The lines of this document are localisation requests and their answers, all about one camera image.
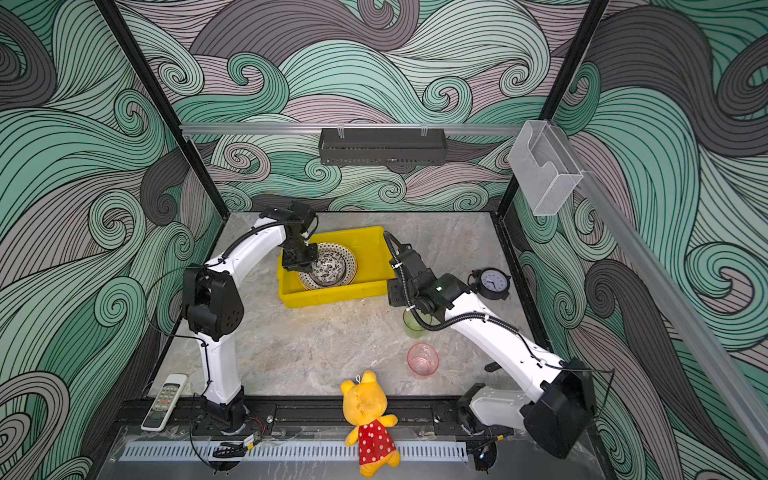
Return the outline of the white remote control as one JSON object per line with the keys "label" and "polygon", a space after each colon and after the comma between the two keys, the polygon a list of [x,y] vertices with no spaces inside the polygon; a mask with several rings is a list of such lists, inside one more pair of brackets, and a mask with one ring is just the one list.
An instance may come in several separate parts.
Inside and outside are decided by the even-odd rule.
{"label": "white remote control", "polygon": [[142,431],[160,432],[165,428],[187,380],[185,374],[170,374],[166,377],[141,424]]}

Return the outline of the yellow plastic bin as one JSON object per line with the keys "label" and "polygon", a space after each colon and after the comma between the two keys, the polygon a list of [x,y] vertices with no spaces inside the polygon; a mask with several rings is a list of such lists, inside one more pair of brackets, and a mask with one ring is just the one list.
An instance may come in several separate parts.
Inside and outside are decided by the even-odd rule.
{"label": "yellow plastic bin", "polygon": [[299,273],[287,272],[282,267],[279,257],[278,297],[288,308],[303,308],[386,296],[387,281],[394,278],[394,272],[383,232],[383,227],[374,226],[313,235],[312,243],[341,245],[351,253],[356,266],[354,278],[347,285],[310,289],[302,283]]}

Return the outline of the black adjustable wrench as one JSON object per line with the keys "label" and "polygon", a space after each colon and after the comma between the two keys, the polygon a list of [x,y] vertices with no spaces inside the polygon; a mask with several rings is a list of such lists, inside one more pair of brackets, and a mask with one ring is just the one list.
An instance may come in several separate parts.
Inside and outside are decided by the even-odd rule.
{"label": "black adjustable wrench", "polygon": [[501,369],[501,366],[497,362],[490,362],[484,366],[486,372],[492,373]]}

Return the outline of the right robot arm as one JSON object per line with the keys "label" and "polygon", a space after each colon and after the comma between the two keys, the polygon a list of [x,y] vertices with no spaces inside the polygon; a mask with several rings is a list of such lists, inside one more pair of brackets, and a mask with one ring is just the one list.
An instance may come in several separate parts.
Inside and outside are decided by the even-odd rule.
{"label": "right robot arm", "polygon": [[390,305],[405,308],[427,331],[462,334],[518,387],[479,387],[468,398],[471,416],[483,426],[523,430],[545,452],[566,458],[596,417],[592,370],[537,345],[458,277],[436,276],[410,244],[390,232],[383,239],[394,272],[387,283]]}

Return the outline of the clear acrylic wall holder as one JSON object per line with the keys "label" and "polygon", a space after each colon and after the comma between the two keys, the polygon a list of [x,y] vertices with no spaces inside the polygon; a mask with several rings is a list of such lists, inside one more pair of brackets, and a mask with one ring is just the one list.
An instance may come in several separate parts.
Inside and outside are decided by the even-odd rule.
{"label": "clear acrylic wall holder", "polygon": [[554,216],[583,178],[565,132],[546,120],[520,129],[508,163],[534,216]]}

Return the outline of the black wall shelf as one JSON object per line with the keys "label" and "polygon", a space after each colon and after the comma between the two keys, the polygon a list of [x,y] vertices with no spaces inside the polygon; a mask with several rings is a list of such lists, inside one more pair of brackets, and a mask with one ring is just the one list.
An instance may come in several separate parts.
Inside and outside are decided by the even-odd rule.
{"label": "black wall shelf", "polygon": [[442,129],[324,128],[318,149],[332,166],[441,165],[448,153]]}

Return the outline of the green plastic cup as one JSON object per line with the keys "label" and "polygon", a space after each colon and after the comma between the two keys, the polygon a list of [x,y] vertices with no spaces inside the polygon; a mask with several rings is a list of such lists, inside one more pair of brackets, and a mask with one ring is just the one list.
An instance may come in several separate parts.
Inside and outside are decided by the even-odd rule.
{"label": "green plastic cup", "polygon": [[412,339],[419,339],[426,332],[409,310],[403,312],[403,325],[406,335]]}

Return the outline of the dotted plate yellow rim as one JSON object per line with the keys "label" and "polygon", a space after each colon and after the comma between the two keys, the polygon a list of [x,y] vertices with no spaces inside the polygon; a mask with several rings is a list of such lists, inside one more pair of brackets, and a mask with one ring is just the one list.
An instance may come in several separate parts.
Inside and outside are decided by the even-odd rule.
{"label": "dotted plate yellow rim", "polygon": [[[341,254],[344,257],[344,259],[346,261],[346,264],[347,264],[347,273],[346,273],[346,276],[344,277],[344,279],[341,281],[340,284],[338,284],[336,286],[332,286],[332,287],[327,287],[327,288],[334,288],[334,287],[346,286],[346,285],[351,284],[355,280],[355,277],[357,275],[357,261],[356,261],[356,258],[354,256],[354,254],[352,253],[352,251],[350,249],[348,249],[346,246],[341,245],[341,244],[327,243],[327,242],[323,242],[323,243],[319,243],[318,244],[318,256],[320,254],[322,254],[322,253],[331,252],[331,251],[337,252],[337,253]],[[304,286],[304,288],[307,289],[307,290],[327,289],[327,288],[323,288],[323,287],[320,287],[319,285],[317,285],[310,278],[309,272],[300,272],[298,274],[298,277],[299,277],[300,282]]]}

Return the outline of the black leaf patterned bowl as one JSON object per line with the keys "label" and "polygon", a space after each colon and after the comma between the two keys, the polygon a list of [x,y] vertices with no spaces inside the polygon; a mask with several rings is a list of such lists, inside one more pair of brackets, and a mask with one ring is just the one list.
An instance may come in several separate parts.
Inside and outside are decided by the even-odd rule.
{"label": "black leaf patterned bowl", "polygon": [[325,252],[318,256],[309,272],[310,278],[320,287],[327,288],[341,283],[347,273],[344,257],[337,252]]}

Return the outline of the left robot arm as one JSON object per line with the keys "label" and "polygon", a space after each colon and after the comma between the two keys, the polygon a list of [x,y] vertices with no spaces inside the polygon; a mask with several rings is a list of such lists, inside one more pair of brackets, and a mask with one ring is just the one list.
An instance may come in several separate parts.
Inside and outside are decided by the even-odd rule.
{"label": "left robot arm", "polygon": [[241,432],[248,417],[234,335],[245,314],[239,287],[277,249],[285,270],[309,272],[319,256],[318,246],[310,241],[316,225],[316,212],[302,202],[267,209],[223,252],[185,269],[182,318],[200,343],[205,381],[201,402],[225,435]]}

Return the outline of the yellow plush bear red dress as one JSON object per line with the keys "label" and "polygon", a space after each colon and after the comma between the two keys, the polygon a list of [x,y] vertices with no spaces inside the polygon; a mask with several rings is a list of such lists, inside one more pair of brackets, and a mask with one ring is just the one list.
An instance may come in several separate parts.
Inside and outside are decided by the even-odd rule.
{"label": "yellow plush bear red dress", "polygon": [[388,429],[398,418],[386,413],[388,399],[375,373],[365,371],[358,381],[344,381],[340,389],[344,418],[353,426],[345,445],[357,447],[361,475],[372,478],[382,466],[397,467],[401,456]]}

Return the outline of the pink plastic cup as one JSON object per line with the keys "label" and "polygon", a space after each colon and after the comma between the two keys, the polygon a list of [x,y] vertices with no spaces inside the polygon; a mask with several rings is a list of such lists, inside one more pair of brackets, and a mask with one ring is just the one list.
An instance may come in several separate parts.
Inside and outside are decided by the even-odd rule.
{"label": "pink plastic cup", "polygon": [[436,349],[431,345],[417,343],[407,353],[407,364],[416,375],[427,377],[438,370],[440,358]]}

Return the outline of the black alarm clock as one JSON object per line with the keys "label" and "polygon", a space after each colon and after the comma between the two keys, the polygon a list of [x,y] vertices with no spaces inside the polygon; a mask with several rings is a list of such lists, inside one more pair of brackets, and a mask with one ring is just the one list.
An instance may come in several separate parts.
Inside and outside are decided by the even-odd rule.
{"label": "black alarm clock", "polygon": [[510,280],[509,275],[493,267],[475,269],[468,276],[470,289],[489,300],[506,300],[509,296]]}

